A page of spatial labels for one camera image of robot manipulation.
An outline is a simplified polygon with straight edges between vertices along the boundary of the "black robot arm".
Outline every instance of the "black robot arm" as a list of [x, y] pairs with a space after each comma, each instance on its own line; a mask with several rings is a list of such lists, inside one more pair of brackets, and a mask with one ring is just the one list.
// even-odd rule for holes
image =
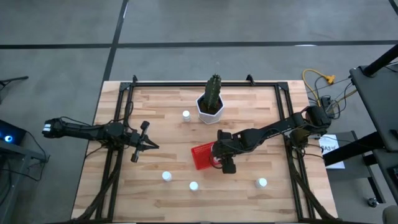
[[223, 173], [234, 174], [236, 166], [232, 157], [238, 154], [252, 152], [266, 139], [288, 131], [293, 147], [305, 147], [308, 137], [312, 134], [323, 135], [331, 121], [325, 111], [318, 106], [306, 107], [299, 113], [294, 113], [282, 121], [275, 122], [261, 129], [245, 129], [238, 133], [217, 132], [217, 141], [213, 145], [212, 154], [221, 160]]
[[46, 138], [70, 136], [91, 141], [99, 141], [102, 146], [107, 147], [108, 149], [124, 147], [124, 145], [132, 146], [136, 148], [136, 151], [132, 155], [131, 161], [137, 162], [140, 151], [159, 148], [158, 145], [148, 138], [146, 134], [148, 127], [149, 122], [142, 122], [142, 132], [139, 134], [137, 130], [132, 128], [131, 132], [125, 131], [126, 128], [124, 125], [115, 121], [111, 121], [107, 124], [87, 126], [64, 122], [62, 118], [54, 118], [45, 122], [42, 134]]

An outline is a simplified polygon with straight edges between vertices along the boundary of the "gray concrete floor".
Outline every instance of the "gray concrete floor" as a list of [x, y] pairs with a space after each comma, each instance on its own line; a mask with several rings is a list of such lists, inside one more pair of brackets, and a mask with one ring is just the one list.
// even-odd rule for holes
[[[111, 43], [121, 0], [0, 0], [0, 44]], [[130, 0], [120, 42], [389, 40], [396, 39], [397, 15], [387, 0]], [[300, 80], [314, 68], [338, 80], [366, 65], [389, 45], [329, 47], [230, 47], [217, 49], [119, 49], [110, 80], [204, 80], [219, 73], [224, 80]], [[51, 154], [39, 183], [24, 180], [13, 223], [69, 219], [87, 141], [45, 139], [46, 119], [69, 116], [91, 123], [109, 49], [0, 50], [0, 79], [28, 75], [2, 91], [0, 119], [29, 130]], [[317, 76], [309, 73], [309, 83]], [[320, 90], [337, 96], [349, 81]], [[318, 84], [325, 85], [323, 80]], [[329, 132], [374, 126], [358, 95]], [[37, 149], [31, 141], [26, 146]], [[387, 204], [394, 201], [377, 167], [373, 167]], [[366, 180], [331, 183], [339, 217], [381, 223], [386, 205], [369, 208]]]

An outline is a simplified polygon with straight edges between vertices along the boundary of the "white hexagonal pot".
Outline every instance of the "white hexagonal pot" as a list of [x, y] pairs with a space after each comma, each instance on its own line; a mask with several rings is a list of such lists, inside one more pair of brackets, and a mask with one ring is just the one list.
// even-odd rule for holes
[[218, 110], [216, 114], [208, 114], [208, 113], [203, 113], [200, 111], [199, 108], [199, 101], [200, 99], [203, 98], [205, 94], [203, 93], [202, 95], [197, 98], [197, 108], [198, 108], [198, 113], [199, 113], [199, 119], [201, 119], [205, 124], [214, 124], [220, 121], [221, 115], [223, 114], [224, 111], [224, 102], [223, 99], [221, 98], [221, 95], [219, 96], [219, 100], [221, 101], [221, 108]]

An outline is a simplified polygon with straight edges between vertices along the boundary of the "red basket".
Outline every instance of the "red basket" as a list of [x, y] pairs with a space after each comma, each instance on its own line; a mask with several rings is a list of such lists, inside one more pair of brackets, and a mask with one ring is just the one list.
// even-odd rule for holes
[[213, 160], [213, 165], [218, 165], [220, 162], [216, 162], [211, 155], [211, 147], [214, 142], [207, 143], [201, 146], [193, 147], [191, 149], [193, 161], [195, 162], [195, 167], [197, 170], [206, 169], [210, 167], [210, 158]]

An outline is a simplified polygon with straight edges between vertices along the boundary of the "white cap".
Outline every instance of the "white cap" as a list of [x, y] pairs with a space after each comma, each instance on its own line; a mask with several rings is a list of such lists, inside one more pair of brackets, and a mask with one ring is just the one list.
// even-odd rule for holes
[[264, 188], [267, 185], [267, 180], [265, 178], [258, 178], [256, 181], [257, 188]]
[[171, 174], [169, 171], [165, 171], [165, 172], [163, 172], [163, 174], [162, 174], [162, 178], [163, 178], [165, 181], [171, 181], [171, 180], [172, 180], [172, 174]]
[[184, 118], [189, 118], [189, 116], [190, 116], [189, 111], [184, 111], [184, 112], [182, 112], [182, 116], [183, 116]]
[[189, 188], [191, 189], [191, 191], [196, 191], [198, 190], [199, 185], [195, 181], [192, 181], [191, 184], [189, 184]]

